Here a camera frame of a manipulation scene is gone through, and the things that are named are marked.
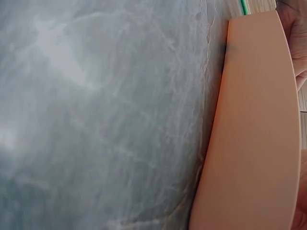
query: gray marble surface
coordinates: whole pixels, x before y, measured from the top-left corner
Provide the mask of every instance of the gray marble surface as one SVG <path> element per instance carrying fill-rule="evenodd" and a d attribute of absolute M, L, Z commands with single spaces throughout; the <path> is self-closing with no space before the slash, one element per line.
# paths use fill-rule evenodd
<path fill-rule="evenodd" d="M 236 0 L 0 0 L 0 229 L 186 229 Z"/>

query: peach plastic object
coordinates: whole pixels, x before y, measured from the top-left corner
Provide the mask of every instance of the peach plastic object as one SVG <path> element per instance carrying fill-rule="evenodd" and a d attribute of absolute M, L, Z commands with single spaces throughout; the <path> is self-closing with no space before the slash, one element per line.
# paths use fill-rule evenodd
<path fill-rule="evenodd" d="M 289 230 L 300 168 L 296 84 L 277 12 L 230 21 L 191 230 Z"/>

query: human hand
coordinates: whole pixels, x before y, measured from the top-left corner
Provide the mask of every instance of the human hand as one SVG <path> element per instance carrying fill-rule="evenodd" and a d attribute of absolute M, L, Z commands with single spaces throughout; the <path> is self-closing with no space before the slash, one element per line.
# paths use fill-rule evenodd
<path fill-rule="evenodd" d="M 307 150 L 302 151 L 299 189 L 291 230 L 307 230 Z"/>
<path fill-rule="evenodd" d="M 299 90 L 307 79 L 307 0 L 279 0 L 277 12 L 289 44 Z"/>

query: green wire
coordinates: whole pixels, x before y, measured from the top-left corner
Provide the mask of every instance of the green wire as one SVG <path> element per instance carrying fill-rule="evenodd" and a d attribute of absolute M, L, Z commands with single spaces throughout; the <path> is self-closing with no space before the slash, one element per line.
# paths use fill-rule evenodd
<path fill-rule="evenodd" d="M 247 7 L 245 0 L 241 0 L 241 5 L 242 5 L 242 8 L 243 8 L 244 15 L 248 15 L 248 7 Z"/>

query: wooden surface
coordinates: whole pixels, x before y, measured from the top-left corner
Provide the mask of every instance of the wooden surface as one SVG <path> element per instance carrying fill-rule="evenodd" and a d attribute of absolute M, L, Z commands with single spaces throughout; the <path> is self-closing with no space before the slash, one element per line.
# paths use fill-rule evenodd
<path fill-rule="evenodd" d="M 307 113 L 301 113 L 301 149 L 307 150 Z"/>
<path fill-rule="evenodd" d="M 249 13 L 272 11 L 276 8 L 275 0 L 245 0 Z"/>

